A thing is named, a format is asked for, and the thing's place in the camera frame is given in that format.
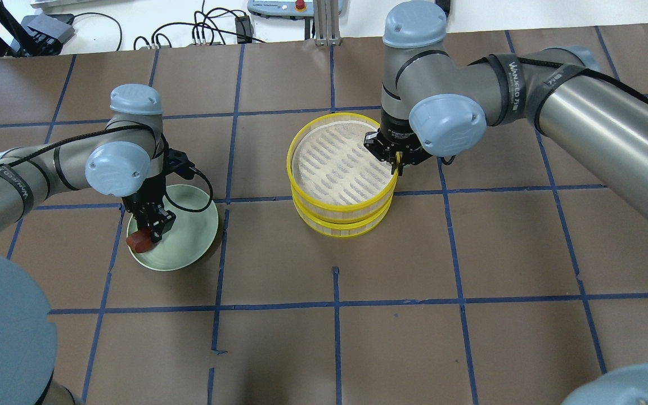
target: black cable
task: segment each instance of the black cable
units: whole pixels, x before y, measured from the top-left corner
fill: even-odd
[[[83,15],[98,15],[98,16],[105,16],[106,18],[110,19],[111,21],[114,21],[116,23],[116,26],[119,27],[119,44],[116,46],[116,51],[122,48],[122,40],[124,39],[124,31],[122,31],[122,25],[116,20],[116,18],[113,18],[113,16],[110,15],[105,15],[105,13],[97,13],[95,11],[88,11],[86,13],[78,13],[77,15],[73,16],[71,18],[72,25],[74,25],[74,20],[78,16],[83,16]]]
[[[204,30],[205,30],[205,28],[209,28],[209,30],[211,30],[211,42],[209,42],[209,44],[214,44],[214,30],[213,30],[213,28],[211,28],[211,26],[208,26],[206,24],[206,21],[207,20],[211,21],[211,25],[213,25],[214,28],[216,28],[217,30],[219,30],[219,26],[217,25],[216,21],[212,20],[212,18],[210,16],[206,15],[205,13],[203,13],[203,12],[201,12],[199,10],[196,10],[193,13],[193,22],[195,24],[198,24],[198,21],[196,21],[196,16],[197,15],[201,15],[201,17],[203,18],[203,21],[201,21],[201,22],[204,23],[204,25],[201,26],[201,36],[203,37],[204,41],[206,42],[206,35],[204,33]],[[222,33],[219,33],[219,39],[222,40],[222,44],[226,44],[226,41],[224,41],[224,36],[223,36]]]
[[[156,30],[154,30],[154,32],[151,34],[151,41],[152,41],[152,43],[155,43],[155,41],[154,41],[154,36],[156,36],[156,34],[157,34],[159,31],[161,31],[161,30],[164,29],[164,28],[167,28],[167,26],[172,26],[172,25],[188,25],[188,26],[196,26],[196,24],[195,24],[195,23],[192,23],[192,22],[184,22],[184,21],[168,22],[168,23],[166,23],[165,25],[162,25],[162,26],[160,26],[159,28],[157,28]]]
[[[456,158],[456,157],[457,157],[457,155],[454,155],[454,156],[452,156],[451,158],[449,158],[449,160],[445,160],[444,158],[442,158],[442,164],[443,164],[444,166],[449,166],[450,164],[452,164],[453,162],[455,162],[455,158]]]
[[[139,35],[138,37],[134,38],[134,46],[133,46],[134,51],[136,51],[137,49],[137,41],[139,41],[139,39],[144,39],[144,43],[146,43],[147,48],[151,48],[151,43],[149,43],[149,39],[146,39],[143,36]]]
[[[242,34],[232,33],[231,31],[226,31],[226,30],[217,30],[216,28],[210,28],[210,30],[217,31],[218,33],[234,35],[237,38],[251,39],[252,41],[257,41],[259,43],[266,43],[265,41],[262,41],[259,38],[250,37],[249,35],[242,35]]]
[[[214,201],[214,197],[213,197],[214,190],[212,188],[212,183],[209,182],[209,179],[204,175],[204,173],[202,173],[200,171],[200,169],[196,169],[196,167],[192,167],[191,170],[195,173],[195,175],[201,177],[201,179],[203,179],[206,182],[206,186],[209,187],[209,200],[206,201],[206,205],[203,208],[199,208],[199,209],[196,209],[196,210],[191,209],[191,208],[182,207],[182,205],[178,205],[176,202],[172,201],[172,198],[169,197],[169,193],[167,192],[166,189],[164,190],[164,197],[166,197],[166,199],[169,200],[169,202],[172,203],[172,205],[174,207],[177,207],[178,209],[180,209],[182,211],[187,211],[188,213],[203,213],[204,211],[206,211],[206,209],[209,207],[209,205],[211,205],[212,202]]]
[[[106,135],[108,133],[115,133],[115,132],[118,132],[118,131],[127,131],[127,130],[147,130],[152,134],[152,136],[154,136],[154,131],[151,128],[149,128],[148,126],[146,126],[146,125],[141,125],[141,124],[125,125],[125,126],[122,126],[122,127],[110,128],[110,129],[105,129],[105,130],[96,131],[96,132],[92,132],[92,133],[85,133],[83,135],[75,136],[74,138],[69,138],[69,139],[65,139],[63,141],[59,141],[57,143],[52,143],[51,145],[44,146],[44,148],[41,148],[38,151],[34,151],[33,153],[31,153],[31,154],[29,154],[29,155],[27,155],[27,156],[25,156],[23,158],[16,159],[15,161],[13,161],[13,162],[11,162],[10,164],[7,164],[7,165],[9,167],[15,167],[17,165],[20,165],[20,164],[26,162],[26,161],[30,161],[31,159],[33,159],[33,158],[35,158],[35,157],[37,157],[37,156],[39,156],[41,154],[45,154],[45,153],[51,151],[52,149],[56,149],[56,148],[58,148],[58,147],[60,147],[62,145],[66,145],[67,143],[71,143],[71,142],[74,142],[74,141],[81,141],[82,139],[93,138],[95,136]]]
[[[159,46],[159,48],[161,48],[159,37],[164,37],[164,39],[166,39],[166,41],[169,43],[169,48],[173,48],[172,41],[169,40],[169,37],[167,37],[165,34],[157,34],[155,38],[156,38],[156,44]]]
[[[164,144],[164,149],[162,150],[162,153],[166,154],[167,151],[169,151],[169,141],[167,141],[167,137],[164,136],[164,133],[161,134],[161,141]],[[206,205],[203,208],[195,210],[195,209],[192,209],[192,208],[182,207],[182,205],[178,205],[176,202],[172,201],[171,197],[169,197],[169,193],[167,192],[167,188],[164,188],[164,197],[166,197],[166,199],[169,200],[169,202],[172,203],[172,205],[174,207],[177,207],[178,209],[180,209],[182,211],[186,211],[188,213],[201,213],[201,212],[206,211],[206,209],[209,207],[209,205],[212,204],[212,202],[214,200],[214,189],[212,188],[212,183],[209,182],[209,179],[204,175],[204,173],[202,173],[200,171],[200,169],[196,169],[196,167],[191,167],[191,171],[193,171],[193,173],[195,175],[201,177],[201,179],[203,179],[206,182],[206,186],[209,188],[209,201],[206,202]]]

